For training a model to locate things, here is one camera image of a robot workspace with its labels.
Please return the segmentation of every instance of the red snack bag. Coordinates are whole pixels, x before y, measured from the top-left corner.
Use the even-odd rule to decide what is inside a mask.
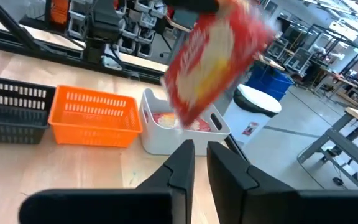
[[[224,15],[201,15],[169,66],[162,81],[184,128],[273,40],[273,30],[253,9],[242,0],[232,0]]]

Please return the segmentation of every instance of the black wire basket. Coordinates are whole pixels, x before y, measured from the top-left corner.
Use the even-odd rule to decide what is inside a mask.
[[[55,87],[0,78],[0,143],[38,144]]]

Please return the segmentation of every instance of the blue trash can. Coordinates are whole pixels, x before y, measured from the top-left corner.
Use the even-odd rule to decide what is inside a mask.
[[[246,86],[267,93],[280,101],[294,81],[277,69],[255,67]]]

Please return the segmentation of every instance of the window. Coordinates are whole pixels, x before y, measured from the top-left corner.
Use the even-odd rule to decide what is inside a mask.
[[[274,2],[269,2],[265,8],[265,12],[267,16],[272,16],[274,11],[276,10],[277,5]]]

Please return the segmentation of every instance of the orange basket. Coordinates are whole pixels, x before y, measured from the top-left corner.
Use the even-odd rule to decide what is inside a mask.
[[[53,0],[53,5],[50,11],[50,17],[53,22],[65,24],[68,13],[68,0]]]
[[[128,147],[142,132],[136,100],[59,85],[49,123],[58,144]]]

